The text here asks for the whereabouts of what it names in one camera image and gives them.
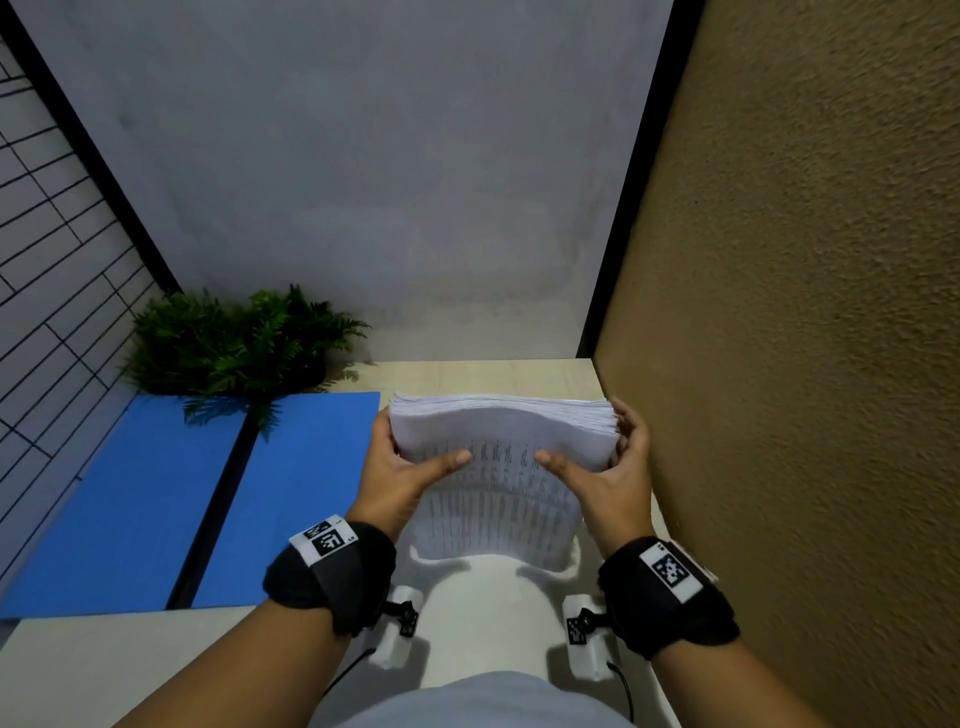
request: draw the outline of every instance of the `wrist strap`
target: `wrist strap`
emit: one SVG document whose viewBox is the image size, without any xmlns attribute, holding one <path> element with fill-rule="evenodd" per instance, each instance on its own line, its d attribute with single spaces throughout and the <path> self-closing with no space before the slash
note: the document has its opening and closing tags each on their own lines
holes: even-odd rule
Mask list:
<svg viewBox="0 0 960 728">
<path fill-rule="evenodd" d="M 331 517 L 290 539 L 267 568 L 263 591 L 291 609 L 327 608 L 338 635 L 376 624 L 396 566 L 396 548 L 380 529 Z"/>
<path fill-rule="evenodd" d="M 613 633 L 647 660 L 679 640 L 733 642 L 733 609 L 686 553 L 654 536 L 620 548 L 600 567 Z"/>
</svg>

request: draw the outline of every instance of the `clothing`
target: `clothing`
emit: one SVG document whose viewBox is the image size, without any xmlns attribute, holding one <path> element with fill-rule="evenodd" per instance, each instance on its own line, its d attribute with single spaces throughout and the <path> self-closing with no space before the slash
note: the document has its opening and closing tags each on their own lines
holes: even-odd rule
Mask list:
<svg viewBox="0 0 960 728">
<path fill-rule="evenodd" d="M 522 672 L 488 672 L 440 688 L 405 692 L 341 723 L 341 728 L 629 728 L 591 697 L 561 691 Z"/>
</svg>

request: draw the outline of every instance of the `blue mat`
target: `blue mat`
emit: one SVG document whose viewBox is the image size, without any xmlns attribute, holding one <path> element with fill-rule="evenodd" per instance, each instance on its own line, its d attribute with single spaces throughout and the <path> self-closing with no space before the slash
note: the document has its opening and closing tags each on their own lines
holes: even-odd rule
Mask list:
<svg viewBox="0 0 960 728">
<path fill-rule="evenodd" d="M 242 414 L 183 423 L 173 397 L 139 396 L 0 602 L 0 618 L 166 606 Z"/>
<path fill-rule="evenodd" d="M 194 607 L 257 604 L 264 571 L 293 534 L 356 497 L 376 392 L 294 395 L 259 439 L 206 567 Z"/>
</svg>

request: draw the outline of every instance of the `brown wall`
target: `brown wall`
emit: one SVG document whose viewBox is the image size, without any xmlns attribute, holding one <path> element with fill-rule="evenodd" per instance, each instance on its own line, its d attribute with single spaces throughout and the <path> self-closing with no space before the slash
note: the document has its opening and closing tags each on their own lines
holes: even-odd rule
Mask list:
<svg viewBox="0 0 960 728">
<path fill-rule="evenodd" d="M 845 726 L 960 716 L 958 24 L 708 0 L 595 357 L 674 532 Z"/>
</svg>

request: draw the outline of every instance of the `stack of paper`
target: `stack of paper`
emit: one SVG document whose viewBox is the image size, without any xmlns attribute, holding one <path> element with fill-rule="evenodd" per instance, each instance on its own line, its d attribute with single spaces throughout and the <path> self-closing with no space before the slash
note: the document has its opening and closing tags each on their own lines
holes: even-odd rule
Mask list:
<svg viewBox="0 0 960 728">
<path fill-rule="evenodd" d="M 566 566 L 580 507 L 534 453 L 559 451 L 597 472 L 618 438 L 606 400 L 395 395 L 390 422 L 400 453 L 413 462 L 463 448 L 473 453 L 420 502 L 410 527 L 421 557 L 497 553 L 548 570 Z"/>
</svg>

